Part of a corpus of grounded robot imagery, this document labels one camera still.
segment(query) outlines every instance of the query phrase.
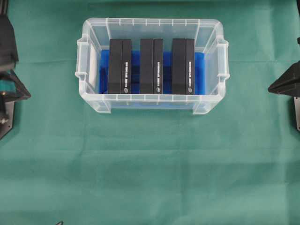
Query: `green tablecloth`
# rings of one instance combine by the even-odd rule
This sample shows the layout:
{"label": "green tablecloth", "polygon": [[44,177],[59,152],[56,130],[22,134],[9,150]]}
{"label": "green tablecloth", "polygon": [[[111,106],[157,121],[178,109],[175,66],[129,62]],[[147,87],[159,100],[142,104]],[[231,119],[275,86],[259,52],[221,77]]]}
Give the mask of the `green tablecloth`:
{"label": "green tablecloth", "polygon": [[[0,224],[299,224],[300,134],[268,86],[300,58],[295,0],[11,0],[16,73],[32,94],[0,141]],[[96,113],[79,96],[90,17],[218,19],[226,97],[191,111]]]}

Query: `blue foam insert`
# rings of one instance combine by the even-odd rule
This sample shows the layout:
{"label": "blue foam insert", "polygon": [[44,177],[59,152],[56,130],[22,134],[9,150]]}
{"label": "blue foam insert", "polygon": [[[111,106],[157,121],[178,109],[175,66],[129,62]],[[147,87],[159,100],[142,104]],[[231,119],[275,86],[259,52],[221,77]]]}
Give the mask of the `blue foam insert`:
{"label": "blue foam insert", "polygon": [[15,83],[13,81],[0,80],[0,91],[16,93]]}
{"label": "blue foam insert", "polygon": [[[107,93],[109,50],[101,52],[99,93]],[[205,94],[204,54],[195,53],[195,94]],[[140,52],[131,55],[131,93],[140,91]],[[164,52],[164,94],[172,94],[172,53]]]}

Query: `plastic bin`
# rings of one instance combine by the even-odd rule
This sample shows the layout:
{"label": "plastic bin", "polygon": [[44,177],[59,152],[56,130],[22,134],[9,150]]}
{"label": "plastic bin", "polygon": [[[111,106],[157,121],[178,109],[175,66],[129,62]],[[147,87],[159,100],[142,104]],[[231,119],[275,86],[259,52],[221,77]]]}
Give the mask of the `plastic bin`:
{"label": "plastic bin", "polygon": [[[194,38],[195,52],[204,53],[204,94],[99,93],[101,52],[109,49],[111,38],[131,39],[133,51],[139,51],[141,38],[163,38],[164,52],[172,50],[173,38]],[[77,45],[79,94],[99,113],[110,113],[112,108],[146,108],[190,109],[193,114],[206,114],[225,96],[228,42],[217,20],[91,18],[84,22]]]}

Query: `clear plastic storage bin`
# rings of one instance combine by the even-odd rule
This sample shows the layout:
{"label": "clear plastic storage bin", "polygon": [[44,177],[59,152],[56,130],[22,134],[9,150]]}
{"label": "clear plastic storage bin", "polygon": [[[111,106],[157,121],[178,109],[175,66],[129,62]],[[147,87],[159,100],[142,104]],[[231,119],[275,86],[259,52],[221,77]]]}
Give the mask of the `clear plastic storage bin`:
{"label": "clear plastic storage bin", "polygon": [[[99,93],[101,52],[109,49],[111,38],[131,39],[133,51],[139,50],[141,38],[163,38],[164,52],[172,51],[173,38],[194,38],[195,52],[204,53],[204,94]],[[145,108],[190,109],[193,114],[206,114],[225,96],[228,42],[217,20],[91,18],[84,22],[77,45],[79,94],[99,113],[110,113],[112,108]]]}

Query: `blue foam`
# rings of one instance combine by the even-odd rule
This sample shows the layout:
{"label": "blue foam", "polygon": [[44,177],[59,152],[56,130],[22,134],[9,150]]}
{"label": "blue foam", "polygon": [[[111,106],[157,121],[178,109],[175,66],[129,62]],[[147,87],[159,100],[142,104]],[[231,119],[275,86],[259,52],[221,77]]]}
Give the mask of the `blue foam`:
{"label": "blue foam", "polygon": [[[99,93],[107,93],[109,50],[101,52]],[[195,94],[205,94],[204,54],[195,53]],[[140,91],[140,52],[131,55],[131,93]],[[164,94],[172,94],[172,53],[164,52]]]}

